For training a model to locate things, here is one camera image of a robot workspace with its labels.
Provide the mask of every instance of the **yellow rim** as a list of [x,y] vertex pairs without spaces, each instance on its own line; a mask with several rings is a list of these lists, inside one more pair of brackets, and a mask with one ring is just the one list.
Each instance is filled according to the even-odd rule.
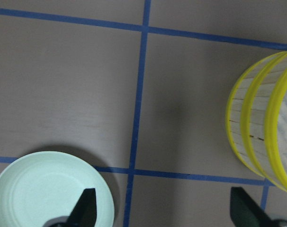
[[231,106],[232,106],[232,101],[233,98],[235,96],[235,93],[237,91],[238,86],[241,84],[242,80],[244,78],[246,78],[246,76],[248,75],[248,73],[250,73],[257,65],[259,65],[260,63],[262,63],[265,59],[260,60],[259,62],[253,64],[252,66],[250,66],[240,77],[239,79],[236,81],[235,85],[233,86],[229,98],[228,98],[228,102],[227,102],[227,106],[226,106],[226,112],[225,112],[225,128],[226,128],[226,133],[228,136],[228,140],[230,142],[230,145],[232,147],[232,150],[234,152],[234,154],[238,157],[238,159],[247,167],[249,168],[251,171],[253,171],[254,173],[256,173],[259,176],[264,177],[261,173],[257,172],[251,165],[249,165],[248,163],[246,163],[244,161],[244,159],[242,158],[242,156],[240,155],[240,153],[238,152],[234,141],[233,141],[233,135],[232,135],[232,131],[231,131],[231,125],[230,125],[230,115],[231,115]]
[[264,80],[264,78],[267,76],[267,74],[272,70],[272,68],[277,65],[282,59],[284,59],[287,56],[287,52],[280,52],[276,53],[274,55],[271,55],[268,58],[271,58],[273,56],[277,56],[276,58],[272,59],[269,63],[263,67],[263,69],[255,76],[252,83],[250,84],[248,91],[246,93],[246,96],[243,100],[242,105],[242,112],[241,112],[241,120],[240,120],[240,128],[242,133],[242,140],[244,147],[247,151],[247,154],[253,163],[255,167],[266,177],[268,178],[273,184],[275,184],[280,189],[285,189],[279,184],[279,182],[276,182],[273,180],[267,172],[262,168],[260,162],[256,158],[254,148],[250,139],[250,116],[251,116],[251,108],[253,106],[253,101],[256,96],[256,93],[260,87],[260,84]]
[[287,69],[278,79],[270,96],[265,115],[265,144],[272,169],[283,186],[287,189],[287,173],[279,155],[277,127],[280,106],[287,92]]

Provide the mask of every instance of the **cylindrical container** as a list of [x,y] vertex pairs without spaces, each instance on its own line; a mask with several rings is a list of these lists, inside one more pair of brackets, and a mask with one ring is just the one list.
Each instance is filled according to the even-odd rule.
[[287,52],[259,61],[236,82],[226,129],[237,157],[287,190]]

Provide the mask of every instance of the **plate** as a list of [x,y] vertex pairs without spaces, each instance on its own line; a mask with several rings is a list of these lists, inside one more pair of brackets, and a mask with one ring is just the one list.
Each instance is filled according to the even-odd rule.
[[95,227],[112,227],[110,189],[91,165],[56,151],[23,156],[0,174],[0,227],[48,227],[65,221],[85,188],[96,190]]

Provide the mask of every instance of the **blue line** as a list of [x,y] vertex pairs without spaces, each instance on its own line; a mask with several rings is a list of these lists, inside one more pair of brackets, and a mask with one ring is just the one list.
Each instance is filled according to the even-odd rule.
[[203,33],[196,33],[196,32],[179,31],[179,30],[159,28],[159,27],[149,27],[149,33],[160,34],[160,35],[181,36],[181,37],[187,37],[187,38],[196,38],[196,39],[202,39],[202,40],[226,42],[226,43],[241,44],[241,45],[248,45],[248,46],[258,46],[258,47],[278,49],[278,50],[287,50],[287,44],[271,43],[271,42],[251,40],[251,39],[227,37],[227,36],[221,36],[221,35],[210,35],[210,34],[203,34]]
[[147,40],[148,40],[150,8],[151,8],[151,0],[145,0],[144,13],[143,13],[143,27],[142,27],[143,30],[142,30],[142,36],[141,36],[139,65],[138,65],[138,79],[137,79],[137,89],[136,89],[133,133],[132,133],[132,143],[131,143],[130,161],[129,161],[130,172],[128,175],[128,182],[127,182],[127,188],[126,188],[126,203],[125,203],[124,224],[123,224],[124,227],[129,227],[129,222],[130,222],[131,201],[132,201],[133,182],[134,182],[134,169],[135,169],[135,161],[136,161],[140,111],[141,111],[143,86],[144,86],[144,83],[143,83],[144,82],[144,67],[145,67],[145,56],[146,56]]
[[106,173],[114,173],[114,174],[128,174],[129,169],[126,168],[118,168],[118,167],[100,167],[100,166],[93,166],[99,172],[106,172]]
[[0,9],[0,15],[13,16],[13,17],[25,17],[25,18],[33,18],[33,19],[41,19],[41,20],[51,20],[51,21],[81,24],[81,25],[110,27],[110,28],[118,28],[118,29],[123,29],[123,30],[130,30],[130,31],[141,31],[142,30],[142,26],[140,25],[132,25],[132,24],[87,19],[87,18],[80,18],[80,17],[53,15],[53,14],[46,14],[46,13],[35,13],[35,12],[27,12],[27,11],[12,10],[12,9]]
[[17,159],[17,157],[0,157],[0,163],[12,163]]
[[141,169],[136,169],[135,175],[186,179],[186,180],[196,180],[196,181],[213,181],[213,182],[222,182],[222,183],[241,183],[241,184],[260,185],[260,186],[264,185],[264,181],[261,181],[261,180],[253,180],[253,179],[245,179],[245,178],[237,178],[237,177],[226,177],[226,176],[180,174],[180,173],[141,170]]
[[268,179],[265,179],[265,186],[263,186],[262,190],[262,197],[260,202],[260,207],[265,210],[267,205],[268,193],[269,193],[269,186],[268,186]]

